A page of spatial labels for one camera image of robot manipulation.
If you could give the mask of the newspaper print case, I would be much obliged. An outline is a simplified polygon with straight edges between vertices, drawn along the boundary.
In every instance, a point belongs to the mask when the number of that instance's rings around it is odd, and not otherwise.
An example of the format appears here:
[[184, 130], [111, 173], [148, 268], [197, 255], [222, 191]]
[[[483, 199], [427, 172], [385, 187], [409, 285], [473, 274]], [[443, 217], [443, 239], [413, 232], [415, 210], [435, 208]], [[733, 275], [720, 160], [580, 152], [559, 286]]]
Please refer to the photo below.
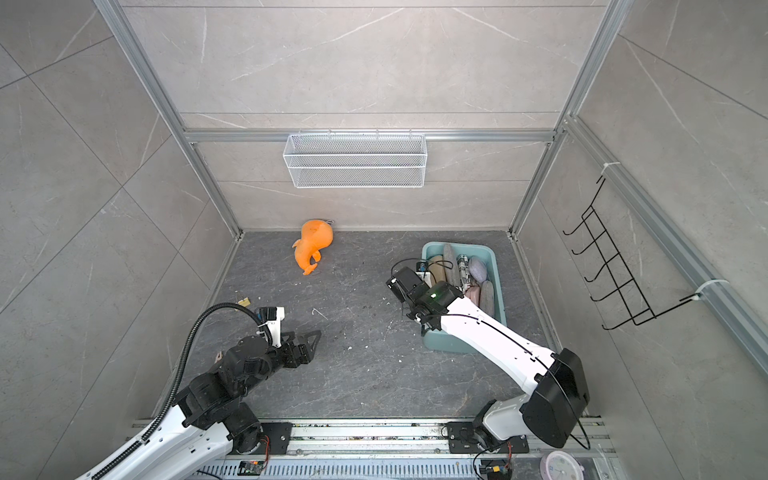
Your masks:
[[458, 255], [457, 268], [459, 274], [460, 288], [466, 292], [472, 286], [471, 274], [469, 270], [469, 258], [466, 255]]

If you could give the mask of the teal plastic storage box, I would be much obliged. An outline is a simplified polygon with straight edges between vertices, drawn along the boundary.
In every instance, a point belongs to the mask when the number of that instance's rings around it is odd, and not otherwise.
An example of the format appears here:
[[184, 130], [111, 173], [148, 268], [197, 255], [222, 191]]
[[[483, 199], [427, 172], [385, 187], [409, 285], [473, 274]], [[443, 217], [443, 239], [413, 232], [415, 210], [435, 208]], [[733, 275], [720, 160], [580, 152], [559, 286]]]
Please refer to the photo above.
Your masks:
[[[486, 268], [486, 280], [493, 287], [493, 296], [491, 297], [493, 305], [493, 315], [497, 321], [507, 325], [504, 301], [502, 296], [502, 285], [500, 271], [497, 259], [493, 250], [484, 245], [450, 243], [455, 256], [464, 255], [471, 261], [476, 258]], [[460, 339], [440, 331], [427, 331], [422, 335], [423, 345], [433, 351], [456, 353], [456, 354], [475, 354], [476, 350], [461, 341]]]

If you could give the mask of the pink case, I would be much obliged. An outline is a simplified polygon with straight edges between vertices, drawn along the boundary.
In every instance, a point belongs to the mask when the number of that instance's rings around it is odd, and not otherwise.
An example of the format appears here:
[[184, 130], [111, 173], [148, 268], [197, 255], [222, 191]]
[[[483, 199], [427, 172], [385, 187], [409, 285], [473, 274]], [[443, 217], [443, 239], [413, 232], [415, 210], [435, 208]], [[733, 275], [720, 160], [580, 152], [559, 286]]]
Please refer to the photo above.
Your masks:
[[481, 287], [476, 285], [470, 286], [466, 290], [465, 295], [474, 305], [478, 306], [481, 298]]

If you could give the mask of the purple fabric case top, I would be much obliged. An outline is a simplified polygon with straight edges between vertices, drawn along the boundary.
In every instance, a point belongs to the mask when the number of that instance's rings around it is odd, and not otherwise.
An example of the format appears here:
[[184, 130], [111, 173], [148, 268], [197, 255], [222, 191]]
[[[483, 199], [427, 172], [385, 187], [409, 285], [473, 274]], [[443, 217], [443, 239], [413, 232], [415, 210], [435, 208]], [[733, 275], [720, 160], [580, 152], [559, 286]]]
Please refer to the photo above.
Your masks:
[[472, 256], [469, 259], [468, 271], [471, 278], [476, 284], [482, 285], [488, 280], [488, 269], [486, 264], [477, 256]]

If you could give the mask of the tan fabric case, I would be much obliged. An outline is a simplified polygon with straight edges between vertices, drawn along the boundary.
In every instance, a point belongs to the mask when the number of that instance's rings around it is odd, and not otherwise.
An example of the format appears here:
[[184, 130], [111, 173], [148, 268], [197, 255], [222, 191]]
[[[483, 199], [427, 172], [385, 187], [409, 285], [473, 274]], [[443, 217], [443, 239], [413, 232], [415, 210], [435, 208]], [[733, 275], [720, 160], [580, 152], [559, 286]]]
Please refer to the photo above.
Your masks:
[[428, 260], [428, 271], [432, 276], [433, 284], [446, 280], [446, 270], [442, 255], [435, 255]]

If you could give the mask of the grey fabric glasses case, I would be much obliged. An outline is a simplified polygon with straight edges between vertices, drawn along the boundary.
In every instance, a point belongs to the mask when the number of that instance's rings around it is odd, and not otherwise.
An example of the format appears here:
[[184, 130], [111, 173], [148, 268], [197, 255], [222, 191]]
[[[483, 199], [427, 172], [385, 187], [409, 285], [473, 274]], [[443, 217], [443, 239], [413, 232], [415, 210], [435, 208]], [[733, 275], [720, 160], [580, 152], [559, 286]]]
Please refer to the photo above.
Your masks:
[[491, 318], [495, 317], [495, 289], [493, 283], [489, 280], [484, 281], [480, 286], [479, 308]]

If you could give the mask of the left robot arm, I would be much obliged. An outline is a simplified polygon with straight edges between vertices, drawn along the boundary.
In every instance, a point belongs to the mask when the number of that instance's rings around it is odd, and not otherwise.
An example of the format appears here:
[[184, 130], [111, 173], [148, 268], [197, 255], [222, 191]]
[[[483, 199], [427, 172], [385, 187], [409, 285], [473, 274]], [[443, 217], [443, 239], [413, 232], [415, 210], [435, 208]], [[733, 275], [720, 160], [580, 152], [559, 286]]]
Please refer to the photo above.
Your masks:
[[[203, 323], [226, 308], [253, 320], [255, 334], [239, 340], [208, 371], [184, 383], [185, 367]], [[230, 453], [285, 453], [291, 426], [263, 425], [244, 401], [279, 370], [297, 368], [314, 358], [320, 331], [304, 336], [284, 332], [284, 316], [282, 307], [252, 311], [238, 303], [219, 303], [206, 309], [188, 335], [170, 391], [157, 416], [84, 473], [84, 478], [185, 479]]]

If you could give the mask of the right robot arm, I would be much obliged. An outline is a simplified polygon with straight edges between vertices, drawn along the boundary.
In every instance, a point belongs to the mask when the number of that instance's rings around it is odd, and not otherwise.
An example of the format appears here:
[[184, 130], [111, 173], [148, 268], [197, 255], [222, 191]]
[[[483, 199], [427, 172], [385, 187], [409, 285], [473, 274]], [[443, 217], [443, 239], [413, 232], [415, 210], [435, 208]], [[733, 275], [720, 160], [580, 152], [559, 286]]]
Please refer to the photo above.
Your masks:
[[492, 450], [509, 440], [534, 436], [562, 448], [575, 429], [590, 393], [583, 363], [573, 351], [556, 353], [525, 339], [495, 320], [457, 287], [433, 286], [412, 269], [392, 274], [387, 287], [409, 308], [407, 317], [429, 331], [458, 338], [504, 371], [522, 390], [508, 400], [492, 400], [472, 422], [473, 436]]

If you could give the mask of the orange plush whale toy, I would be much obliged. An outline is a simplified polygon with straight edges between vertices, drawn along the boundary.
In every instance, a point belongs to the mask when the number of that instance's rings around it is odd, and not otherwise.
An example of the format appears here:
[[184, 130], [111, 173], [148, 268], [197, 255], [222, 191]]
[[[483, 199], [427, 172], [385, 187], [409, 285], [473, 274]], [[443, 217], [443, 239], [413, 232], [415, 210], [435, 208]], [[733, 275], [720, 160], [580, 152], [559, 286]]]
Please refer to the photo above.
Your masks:
[[321, 250], [333, 242], [333, 229], [323, 220], [309, 220], [301, 227], [301, 238], [292, 246], [294, 259], [305, 276], [310, 275], [322, 259]]

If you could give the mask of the pink white clock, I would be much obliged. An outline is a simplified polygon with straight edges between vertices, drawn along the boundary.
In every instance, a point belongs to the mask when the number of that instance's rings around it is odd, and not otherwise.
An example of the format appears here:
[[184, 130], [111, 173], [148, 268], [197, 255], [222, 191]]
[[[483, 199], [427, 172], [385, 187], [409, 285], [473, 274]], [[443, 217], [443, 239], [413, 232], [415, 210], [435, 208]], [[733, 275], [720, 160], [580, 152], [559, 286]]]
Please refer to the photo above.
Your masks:
[[584, 468], [569, 453], [551, 451], [542, 458], [539, 472], [543, 480], [584, 480]]

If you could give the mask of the metal base rail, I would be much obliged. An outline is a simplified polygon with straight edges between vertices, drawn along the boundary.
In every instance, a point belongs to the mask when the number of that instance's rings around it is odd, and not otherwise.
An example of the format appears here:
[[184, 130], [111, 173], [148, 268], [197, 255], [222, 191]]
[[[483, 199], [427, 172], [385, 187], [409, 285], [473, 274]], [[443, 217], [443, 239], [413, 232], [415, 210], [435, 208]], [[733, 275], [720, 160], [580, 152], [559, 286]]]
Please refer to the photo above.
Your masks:
[[624, 470], [603, 422], [586, 418], [562, 448], [533, 436], [488, 450], [465, 419], [274, 420], [287, 423], [283, 454], [233, 454], [185, 479], [542, 479], [541, 458], [572, 455], [585, 479], [623, 479]]

